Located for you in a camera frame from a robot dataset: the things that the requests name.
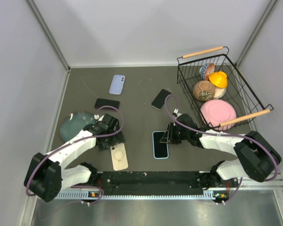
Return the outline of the purple edged black phone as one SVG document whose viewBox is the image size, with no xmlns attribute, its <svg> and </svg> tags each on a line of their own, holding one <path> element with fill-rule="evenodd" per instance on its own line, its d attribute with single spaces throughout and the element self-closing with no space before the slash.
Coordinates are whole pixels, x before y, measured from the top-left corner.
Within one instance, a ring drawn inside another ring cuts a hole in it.
<svg viewBox="0 0 283 226">
<path fill-rule="evenodd" d="M 103 98 L 98 98 L 94 104 L 94 107 L 96 109 L 102 107 L 102 106 L 112 106 L 115 108 L 119 108 L 120 106 L 120 102 L 119 101 L 115 101 L 115 100 L 109 100 L 109 99 L 103 99 Z"/>
</svg>

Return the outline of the cream white phone case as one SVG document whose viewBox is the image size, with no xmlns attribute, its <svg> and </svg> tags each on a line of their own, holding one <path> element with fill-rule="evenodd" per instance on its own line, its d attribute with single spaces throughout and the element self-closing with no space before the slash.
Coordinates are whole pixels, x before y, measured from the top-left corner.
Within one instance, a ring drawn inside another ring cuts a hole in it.
<svg viewBox="0 0 283 226">
<path fill-rule="evenodd" d="M 125 170 L 128 168 L 126 148 L 124 143 L 110 147 L 112 166 L 115 171 Z"/>
</svg>

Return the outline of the silver edged black phone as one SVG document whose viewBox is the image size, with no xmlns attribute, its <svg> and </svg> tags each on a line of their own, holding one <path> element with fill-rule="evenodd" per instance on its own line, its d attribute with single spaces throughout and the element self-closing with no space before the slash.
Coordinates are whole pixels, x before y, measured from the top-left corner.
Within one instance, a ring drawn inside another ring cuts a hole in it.
<svg viewBox="0 0 283 226">
<path fill-rule="evenodd" d="M 166 89 L 161 89 L 154 100 L 151 102 L 151 106 L 155 109 L 161 110 L 165 105 L 165 99 L 171 92 Z"/>
</svg>

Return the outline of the lavender purple phone case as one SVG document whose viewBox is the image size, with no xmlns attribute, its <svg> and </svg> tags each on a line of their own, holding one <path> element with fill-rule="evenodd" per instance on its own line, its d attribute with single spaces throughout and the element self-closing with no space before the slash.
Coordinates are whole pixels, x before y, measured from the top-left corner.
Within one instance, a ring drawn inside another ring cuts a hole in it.
<svg viewBox="0 0 283 226">
<path fill-rule="evenodd" d="M 109 93 L 112 95 L 120 95 L 123 90 L 126 77 L 124 75 L 115 74 L 113 76 Z"/>
</svg>

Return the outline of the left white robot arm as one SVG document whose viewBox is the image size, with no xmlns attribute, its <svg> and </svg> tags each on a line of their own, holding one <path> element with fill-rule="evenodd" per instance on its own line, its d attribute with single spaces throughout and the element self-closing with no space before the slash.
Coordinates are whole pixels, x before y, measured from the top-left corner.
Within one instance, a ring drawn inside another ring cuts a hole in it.
<svg viewBox="0 0 283 226">
<path fill-rule="evenodd" d="M 95 123 L 86 125 L 59 148 L 46 154 L 35 154 L 24 179 L 27 196 L 37 196 L 45 202 L 52 201 L 61 190 L 79 184 L 94 186 L 98 176 L 96 169 L 88 163 L 68 168 L 86 151 L 98 147 L 108 150 L 124 143 L 124 124 L 109 114 L 99 116 Z"/>
</svg>

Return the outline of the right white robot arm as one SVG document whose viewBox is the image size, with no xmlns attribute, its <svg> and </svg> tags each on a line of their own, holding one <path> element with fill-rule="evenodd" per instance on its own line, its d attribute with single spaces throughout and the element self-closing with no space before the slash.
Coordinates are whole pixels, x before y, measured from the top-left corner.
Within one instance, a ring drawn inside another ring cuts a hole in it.
<svg viewBox="0 0 283 226">
<path fill-rule="evenodd" d="M 236 156 L 232 161 L 220 161 L 212 167 L 211 182 L 222 186 L 229 179 L 248 177 L 257 182 L 268 181 L 278 170 L 282 158 L 265 138 L 256 131 L 229 134 L 199 129 L 188 114 L 174 113 L 174 122 L 160 138 L 160 143 L 181 144 L 188 141 L 202 149 L 218 150 Z"/>
</svg>

